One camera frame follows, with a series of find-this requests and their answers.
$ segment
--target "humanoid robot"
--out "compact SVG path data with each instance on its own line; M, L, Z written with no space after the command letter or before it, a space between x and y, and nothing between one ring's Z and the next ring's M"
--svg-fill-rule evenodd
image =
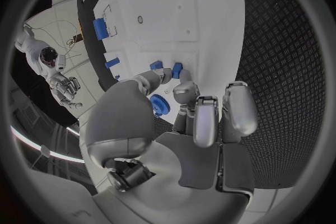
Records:
M250 156L240 144L258 126L247 84L227 85L218 137L218 98L201 96L187 70L179 79L173 93L180 111L172 132L154 141L154 106L146 96L171 80L171 69L118 82L90 115L88 154L107 168L111 182L101 202L133 214L120 223L237 223L252 199Z
M24 26L22 33L15 41L15 47L26 54L26 59L34 72L45 78L51 93L57 102L69 108L81 108L80 102L72 102L81 88L75 77L67 78L60 72L66 67L65 55L59 55L54 48L34 37L32 29Z

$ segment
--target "black mesh surface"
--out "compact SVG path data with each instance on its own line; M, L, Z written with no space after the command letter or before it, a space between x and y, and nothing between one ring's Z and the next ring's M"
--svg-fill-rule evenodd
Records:
M319 135L325 105L319 44L296 0L245 0L237 80L250 86L259 127L248 148L257 188L295 184Z

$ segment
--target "blue gear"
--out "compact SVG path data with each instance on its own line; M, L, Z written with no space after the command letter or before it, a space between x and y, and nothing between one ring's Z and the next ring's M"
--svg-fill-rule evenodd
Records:
M150 98L155 111L155 117L159 118L162 115L167 115L170 112L170 105L168 102L159 94L154 94Z

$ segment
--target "blue block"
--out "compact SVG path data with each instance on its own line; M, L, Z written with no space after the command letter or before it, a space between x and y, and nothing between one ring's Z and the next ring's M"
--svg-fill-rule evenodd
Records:
M106 66L106 68L110 68L112 66L115 66L118 63L120 63L119 58L115 58L115 59L109 60L107 63L105 63L105 66Z
M109 37L106 23L103 18L98 18L97 20L94 20L94 27L98 40L102 40L104 38Z
M164 66L160 60L157 60L156 62L151 63L150 67L151 67L151 70L154 70L154 69L161 69Z
M181 63L175 63L171 71L172 77L178 80L180 78L180 72L182 69L183 69L183 66Z

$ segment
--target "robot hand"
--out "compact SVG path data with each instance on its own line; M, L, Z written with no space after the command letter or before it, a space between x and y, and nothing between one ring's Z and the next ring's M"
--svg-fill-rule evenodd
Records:
M66 78L58 73L49 80L49 84L54 98L60 105L76 109L83 106L80 102L71 102L81 88L80 83L75 77Z

